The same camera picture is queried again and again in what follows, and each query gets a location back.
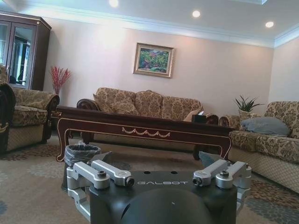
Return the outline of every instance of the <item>red decorative branches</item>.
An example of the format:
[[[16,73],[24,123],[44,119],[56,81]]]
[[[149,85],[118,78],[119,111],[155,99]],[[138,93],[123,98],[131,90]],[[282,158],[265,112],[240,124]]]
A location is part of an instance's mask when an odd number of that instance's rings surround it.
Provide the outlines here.
[[[56,66],[51,66],[50,73],[52,75],[54,92],[59,94],[63,84],[71,77],[71,71],[68,69],[64,70]]]

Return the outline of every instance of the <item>painting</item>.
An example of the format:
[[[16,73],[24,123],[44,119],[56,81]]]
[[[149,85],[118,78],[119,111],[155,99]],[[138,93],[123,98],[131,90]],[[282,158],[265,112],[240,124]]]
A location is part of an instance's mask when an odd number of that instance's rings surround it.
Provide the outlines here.
[[[137,43],[134,74],[171,78],[174,48]]]

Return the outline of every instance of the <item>recessed light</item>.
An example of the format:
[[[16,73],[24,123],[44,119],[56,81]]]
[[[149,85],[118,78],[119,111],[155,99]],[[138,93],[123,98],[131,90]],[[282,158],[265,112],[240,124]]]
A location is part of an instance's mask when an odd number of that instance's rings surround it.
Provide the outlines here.
[[[109,4],[111,7],[116,8],[118,7],[118,0],[109,0]]]
[[[200,17],[200,11],[198,11],[198,10],[193,11],[192,16],[193,16],[194,18],[198,18],[198,17]]]
[[[266,24],[265,24],[265,26],[266,26],[266,28],[271,28],[271,27],[273,27],[274,26],[274,22],[267,22]]]

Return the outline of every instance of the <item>beige wall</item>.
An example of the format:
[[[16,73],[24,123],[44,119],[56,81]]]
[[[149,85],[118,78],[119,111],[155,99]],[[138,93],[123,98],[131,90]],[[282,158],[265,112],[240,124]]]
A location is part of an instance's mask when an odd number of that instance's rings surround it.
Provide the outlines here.
[[[299,101],[299,38],[274,51],[269,102]]]
[[[61,103],[76,106],[99,87],[198,99],[207,112],[237,114],[239,94],[267,103],[273,49],[139,30],[46,19],[53,27],[47,70],[69,68]],[[176,49],[172,79],[132,74],[136,43]],[[47,73],[45,91],[52,91]],[[263,112],[264,106],[255,110]]]

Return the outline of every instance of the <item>coffee table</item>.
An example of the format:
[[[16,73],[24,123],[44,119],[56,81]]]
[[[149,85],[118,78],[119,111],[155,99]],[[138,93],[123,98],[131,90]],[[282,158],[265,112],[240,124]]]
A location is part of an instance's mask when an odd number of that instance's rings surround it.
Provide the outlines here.
[[[57,121],[60,141],[57,161],[64,160],[64,149],[69,144],[70,131],[82,132],[85,143],[93,140],[94,133],[100,133],[198,146],[218,146],[219,154],[223,158],[227,158],[231,147],[228,133],[233,131],[233,128],[211,124],[105,113],[66,106],[58,106],[56,111],[52,111],[51,117]],[[195,159],[198,159],[198,151],[199,147],[196,147],[193,152]]]

